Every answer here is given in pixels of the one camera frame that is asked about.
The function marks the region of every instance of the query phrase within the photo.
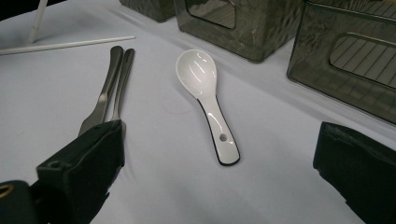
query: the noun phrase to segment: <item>white straw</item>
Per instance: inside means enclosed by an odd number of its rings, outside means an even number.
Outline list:
[[[102,43],[107,43],[107,42],[116,42],[116,41],[129,40],[129,39],[134,39],[134,35],[124,36],[124,37],[116,37],[116,38],[108,38],[108,39],[98,39],[98,40],[63,43],[63,44],[32,46],[32,47],[13,48],[13,49],[0,49],[0,55],[26,53],[26,52],[33,52],[33,51],[40,51],[40,50],[49,50],[49,49],[65,49],[65,48],[73,48],[73,47],[84,46],[84,45],[102,44]]]
[[[35,22],[29,34],[29,43],[35,42],[35,38],[37,37],[38,29],[40,29],[40,23],[43,19],[44,10],[46,9],[48,1],[49,0],[40,0],[40,3],[38,4],[37,13],[35,14]]]

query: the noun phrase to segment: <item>hole in spoon handle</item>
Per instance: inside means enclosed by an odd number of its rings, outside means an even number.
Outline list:
[[[209,123],[219,163],[225,166],[236,164],[240,159],[239,150],[233,140],[230,128],[221,114],[216,95],[198,99],[198,102]]]

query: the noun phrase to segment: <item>white tablecloth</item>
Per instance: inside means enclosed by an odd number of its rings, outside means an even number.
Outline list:
[[[27,43],[34,12],[0,21],[0,49]],[[33,46],[136,39],[0,56],[0,182],[33,184],[35,168],[73,141],[105,82],[111,47],[134,48],[121,117],[126,164],[92,223],[362,223],[312,166],[322,121],[396,148],[395,126],[289,81],[290,41],[250,63],[116,0],[48,7]],[[177,57],[209,53],[218,99],[241,152],[219,165],[205,115],[177,79]],[[108,118],[112,112],[109,107]]]

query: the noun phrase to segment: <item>translucent plastic bin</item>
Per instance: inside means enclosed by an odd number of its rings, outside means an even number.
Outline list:
[[[120,3],[157,22],[163,22],[175,16],[174,0],[120,0]]]
[[[288,77],[396,124],[396,1],[304,0]]]
[[[292,39],[302,0],[175,0],[180,31],[252,62]]]

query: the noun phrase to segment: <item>spoon bowl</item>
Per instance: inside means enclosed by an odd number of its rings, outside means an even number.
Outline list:
[[[209,123],[221,165],[236,164],[239,151],[221,114],[216,96],[217,69],[213,59],[198,49],[185,51],[177,59],[177,77],[184,88],[201,104]]]

